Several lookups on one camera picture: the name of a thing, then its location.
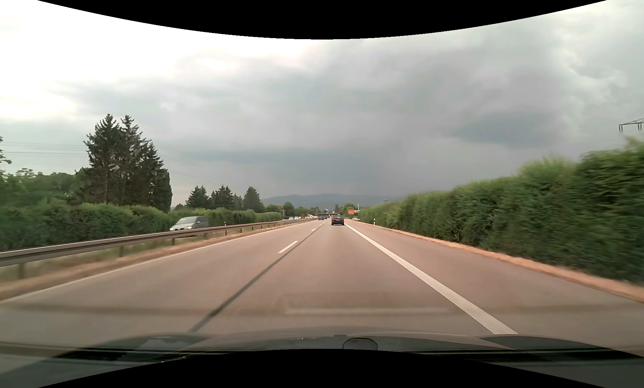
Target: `asphalt road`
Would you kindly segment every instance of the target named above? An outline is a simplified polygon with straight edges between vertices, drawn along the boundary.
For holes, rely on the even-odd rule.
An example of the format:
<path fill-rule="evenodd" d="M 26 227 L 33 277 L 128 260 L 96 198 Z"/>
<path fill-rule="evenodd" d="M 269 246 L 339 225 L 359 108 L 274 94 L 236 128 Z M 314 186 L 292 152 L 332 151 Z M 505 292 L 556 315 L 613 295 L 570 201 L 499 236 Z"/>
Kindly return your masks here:
<path fill-rule="evenodd" d="M 311 221 L 0 302 L 0 341 L 323 325 L 519 333 L 644 356 L 644 304 L 347 221 Z M 32 359 L 0 355 L 0 372 Z"/>

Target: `car hood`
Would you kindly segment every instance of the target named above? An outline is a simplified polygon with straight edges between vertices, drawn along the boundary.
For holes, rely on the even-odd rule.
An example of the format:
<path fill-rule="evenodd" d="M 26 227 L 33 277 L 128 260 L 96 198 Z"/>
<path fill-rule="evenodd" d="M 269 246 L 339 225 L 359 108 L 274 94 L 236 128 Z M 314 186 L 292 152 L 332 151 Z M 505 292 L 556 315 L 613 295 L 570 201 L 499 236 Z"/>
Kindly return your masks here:
<path fill-rule="evenodd" d="M 513 366 L 602 387 L 644 387 L 644 357 L 564 339 L 460 336 L 386 327 L 296 327 L 248 333 L 157 333 L 77 348 L 47 348 L 30 365 L 0 374 L 0 387 L 35 388 L 128 367 L 241 351 L 352 348 L 399 351 Z M 0 353 L 33 346 L 0 344 Z"/>

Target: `hedge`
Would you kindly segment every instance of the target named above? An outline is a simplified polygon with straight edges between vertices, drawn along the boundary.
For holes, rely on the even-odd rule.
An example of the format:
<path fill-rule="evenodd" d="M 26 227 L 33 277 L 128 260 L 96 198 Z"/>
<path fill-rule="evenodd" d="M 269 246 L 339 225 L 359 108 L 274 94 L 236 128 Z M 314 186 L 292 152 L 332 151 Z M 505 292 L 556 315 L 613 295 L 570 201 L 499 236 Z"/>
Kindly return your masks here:
<path fill-rule="evenodd" d="M 76 243 L 168 231 L 182 217 L 207 216 L 210 226 L 274 222 L 281 213 L 180 209 L 164 213 L 144 206 L 110 204 L 69 206 L 54 201 L 33 207 L 0 207 L 0 251 Z"/>
<path fill-rule="evenodd" d="M 361 221 L 644 285 L 644 141 L 366 207 Z"/>

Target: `mountain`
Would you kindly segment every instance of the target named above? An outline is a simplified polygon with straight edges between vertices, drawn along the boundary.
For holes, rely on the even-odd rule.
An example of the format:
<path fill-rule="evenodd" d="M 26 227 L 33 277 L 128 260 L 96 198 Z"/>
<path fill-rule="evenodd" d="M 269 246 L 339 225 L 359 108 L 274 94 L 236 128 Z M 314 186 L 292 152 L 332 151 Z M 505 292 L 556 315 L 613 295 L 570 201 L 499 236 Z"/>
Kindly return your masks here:
<path fill-rule="evenodd" d="M 380 204 L 386 199 L 389 202 L 398 201 L 403 199 L 404 195 L 357 195 L 357 194 L 312 194 L 312 195 L 282 195 L 279 197 L 271 197 L 262 199 L 265 206 L 270 204 L 283 205 L 286 202 L 291 202 L 294 207 L 319 207 L 320 209 L 334 210 L 334 205 L 340 207 L 344 206 L 347 202 L 363 207 L 371 207 L 372 205 Z"/>

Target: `car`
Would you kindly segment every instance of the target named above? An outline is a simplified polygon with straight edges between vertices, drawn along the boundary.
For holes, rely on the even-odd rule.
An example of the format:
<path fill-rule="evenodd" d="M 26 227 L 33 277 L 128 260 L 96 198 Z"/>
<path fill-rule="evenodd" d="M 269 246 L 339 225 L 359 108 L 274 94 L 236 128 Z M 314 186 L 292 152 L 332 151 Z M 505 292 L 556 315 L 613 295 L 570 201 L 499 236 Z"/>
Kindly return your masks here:
<path fill-rule="evenodd" d="M 170 231 L 184 231 L 187 229 L 209 228 L 210 221 L 206 216 L 183 217 L 169 228 Z"/>
<path fill-rule="evenodd" d="M 332 225 L 344 225 L 344 218 L 342 216 L 332 217 Z"/>

